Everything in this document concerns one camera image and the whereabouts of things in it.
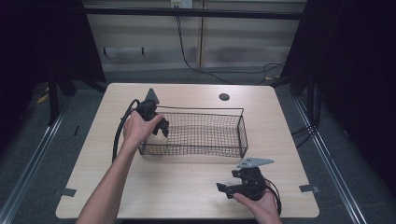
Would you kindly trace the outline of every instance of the black wire basket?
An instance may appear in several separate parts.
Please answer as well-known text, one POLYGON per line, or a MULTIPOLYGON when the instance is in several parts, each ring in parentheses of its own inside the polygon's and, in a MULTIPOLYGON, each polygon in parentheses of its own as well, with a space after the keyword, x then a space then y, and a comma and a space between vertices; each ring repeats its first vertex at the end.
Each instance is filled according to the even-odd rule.
POLYGON ((243 109, 237 109, 241 110, 240 115, 158 112, 169 121, 168 137, 161 132, 152 135, 139 146, 139 152, 141 155, 201 154, 243 158, 248 150, 248 138, 243 109))

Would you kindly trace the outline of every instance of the power outlet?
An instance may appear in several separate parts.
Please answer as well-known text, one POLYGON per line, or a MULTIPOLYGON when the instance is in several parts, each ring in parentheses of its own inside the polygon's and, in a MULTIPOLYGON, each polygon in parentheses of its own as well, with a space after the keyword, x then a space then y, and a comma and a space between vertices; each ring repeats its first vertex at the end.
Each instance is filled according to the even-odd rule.
POLYGON ((171 8, 192 8, 192 0, 171 0, 171 8))
POLYGON ((182 0, 181 7, 182 8, 192 8, 192 0, 182 0))
POLYGON ((181 0, 171 0, 171 8, 181 8, 181 0))

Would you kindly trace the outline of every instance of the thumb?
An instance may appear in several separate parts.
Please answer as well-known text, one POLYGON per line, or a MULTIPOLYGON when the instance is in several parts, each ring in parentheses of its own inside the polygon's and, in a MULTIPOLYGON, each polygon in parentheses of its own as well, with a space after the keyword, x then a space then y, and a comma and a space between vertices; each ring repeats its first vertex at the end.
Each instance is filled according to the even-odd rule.
POLYGON ((163 119, 163 115, 162 115, 162 114, 157 114, 157 115, 150 121, 150 123, 153 123, 154 125, 155 125, 155 124, 158 124, 158 123, 161 121, 161 119, 163 119))
POLYGON ((247 208, 251 209, 252 206, 254 206, 253 201, 251 201, 249 198, 247 198, 245 195, 240 194, 240 193, 235 193, 233 195, 233 198, 236 199, 237 202, 243 204, 247 208))

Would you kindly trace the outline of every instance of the finger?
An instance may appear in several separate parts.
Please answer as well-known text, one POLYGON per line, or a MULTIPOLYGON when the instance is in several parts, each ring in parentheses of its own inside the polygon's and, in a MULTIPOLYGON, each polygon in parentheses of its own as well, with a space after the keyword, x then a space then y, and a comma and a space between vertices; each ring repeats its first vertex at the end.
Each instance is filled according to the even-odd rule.
POLYGON ((233 195, 233 198, 236 199, 237 202, 246 206, 247 208, 251 208, 251 206, 253 205, 253 202, 243 194, 235 193, 233 195))

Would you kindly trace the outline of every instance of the gray carpet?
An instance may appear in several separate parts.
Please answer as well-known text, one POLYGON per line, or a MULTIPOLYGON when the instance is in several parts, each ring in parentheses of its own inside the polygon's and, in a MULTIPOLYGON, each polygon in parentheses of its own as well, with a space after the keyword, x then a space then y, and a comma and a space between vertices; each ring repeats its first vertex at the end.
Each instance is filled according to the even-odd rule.
MULTIPOLYGON (((262 68, 233 68, 236 71, 260 71, 262 68)), ((212 68, 210 71, 225 71, 231 68, 212 68)), ((216 74, 233 84, 251 85, 260 82, 263 74, 216 74)), ((190 69, 169 69, 136 71, 128 73, 107 73, 108 82, 141 83, 205 83, 224 84, 210 75, 199 74, 190 69)), ((264 80, 263 85, 273 80, 264 80)), ((77 82, 78 92, 65 114, 64 121, 53 139, 39 170, 25 195, 12 223, 74 223, 75 220, 60 220, 55 216, 60 201, 54 191, 65 187, 73 170, 78 153, 91 127, 96 110, 103 94, 77 82)), ((290 96, 289 86, 276 88, 290 131, 304 127, 294 99, 290 96)), ((9 146, 7 155, 0 160, 0 197, 2 202, 15 186, 26 163, 38 145, 46 129, 49 117, 48 102, 42 105, 31 104, 22 120, 19 134, 9 146)), ((353 195, 361 206, 368 223, 394 223, 396 221, 396 202, 377 174, 361 158, 354 143, 345 138, 343 129, 336 118, 323 106, 319 131, 328 145, 336 164, 339 166, 353 195)), ((305 136, 295 139, 296 145, 305 136)), ((347 212, 319 154, 311 140, 298 148, 309 182, 320 188, 315 195, 320 214, 316 218, 282 218, 283 223, 353 223, 347 212)), ((154 221, 135 220, 133 223, 154 223, 154 221)), ((255 223, 240 221, 235 223, 255 223)))

